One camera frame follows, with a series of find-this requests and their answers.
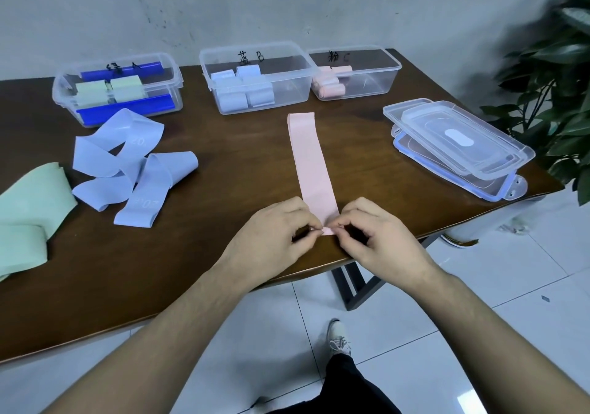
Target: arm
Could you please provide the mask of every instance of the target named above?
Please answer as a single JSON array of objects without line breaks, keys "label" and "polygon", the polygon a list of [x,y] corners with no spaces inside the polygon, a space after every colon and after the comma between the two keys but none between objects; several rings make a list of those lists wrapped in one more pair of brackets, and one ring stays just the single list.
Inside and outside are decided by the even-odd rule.
[{"label": "arm", "polygon": [[299,197],[258,211],[209,271],[63,393],[46,414],[170,412],[240,299],[295,263],[321,236],[321,231],[310,231],[292,242],[306,225],[322,228]]},{"label": "arm", "polygon": [[[403,223],[360,198],[328,224],[361,265],[409,294],[449,343],[489,413],[590,412],[590,397],[430,258]],[[354,225],[365,245],[344,229]]]}]

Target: pink resistance band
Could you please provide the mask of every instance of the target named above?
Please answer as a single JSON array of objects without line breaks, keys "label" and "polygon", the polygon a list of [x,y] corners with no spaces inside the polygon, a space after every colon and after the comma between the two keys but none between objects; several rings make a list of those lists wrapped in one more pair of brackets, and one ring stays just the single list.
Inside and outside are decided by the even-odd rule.
[{"label": "pink resistance band", "polygon": [[[312,214],[325,226],[338,214],[336,198],[317,139],[315,113],[299,112],[287,116],[291,148],[297,169],[297,178],[303,201]],[[323,229],[323,235],[333,235],[330,228]]]}]

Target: shoelace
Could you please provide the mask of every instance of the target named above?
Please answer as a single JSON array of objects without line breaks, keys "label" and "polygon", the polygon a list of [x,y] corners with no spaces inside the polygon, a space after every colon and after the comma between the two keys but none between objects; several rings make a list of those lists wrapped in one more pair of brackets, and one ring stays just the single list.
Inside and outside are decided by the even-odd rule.
[{"label": "shoelace", "polygon": [[346,346],[350,347],[350,343],[344,337],[330,340],[330,349],[334,352],[342,352]]}]

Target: white tile floor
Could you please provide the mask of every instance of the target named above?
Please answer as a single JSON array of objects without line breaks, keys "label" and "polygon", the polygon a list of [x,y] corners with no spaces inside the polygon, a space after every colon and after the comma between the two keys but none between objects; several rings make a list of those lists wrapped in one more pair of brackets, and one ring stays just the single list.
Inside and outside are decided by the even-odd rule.
[{"label": "white tile floor", "polygon": [[[530,235],[494,231],[469,249],[438,240],[428,250],[590,391],[590,205],[577,208],[567,190],[542,205]],[[360,371],[402,412],[468,414],[461,406],[477,404],[461,366],[413,300],[386,285],[347,312],[332,275],[322,274],[248,295],[205,351],[173,413],[237,414],[260,396],[273,399],[258,411],[265,412],[313,398],[334,317],[348,327]],[[0,366],[0,412],[38,413],[134,331]]]}]

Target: stacked plastic containers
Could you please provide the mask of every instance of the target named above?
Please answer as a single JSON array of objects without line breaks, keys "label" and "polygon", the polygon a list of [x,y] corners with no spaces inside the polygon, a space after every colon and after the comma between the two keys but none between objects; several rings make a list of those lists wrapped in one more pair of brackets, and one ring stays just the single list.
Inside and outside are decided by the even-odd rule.
[{"label": "stacked plastic containers", "polygon": [[535,152],[477,116],[429,99],[388,105],[383,114],[395,123],[394,146],[440,177],[491,202],[526,193],[516,171]]},{"label": "stacked plastic containers", "polygon": [[182,108],[180,68],[166,53],[73,63],[53,82],[53,100],[84,126],[105,123],[122,108],[146,117]]},{"label": "stacked plastic containers", "polygon": [[395,57],[376,45],[313,49],[307,53],[319,68],[312,90],[323,101],[385,94],[402,68]]},{"label": "stacked plastic containers", "polygon": [[199,60],[221,114],[304,102],[317,71],[290,41],[203,49]]}]

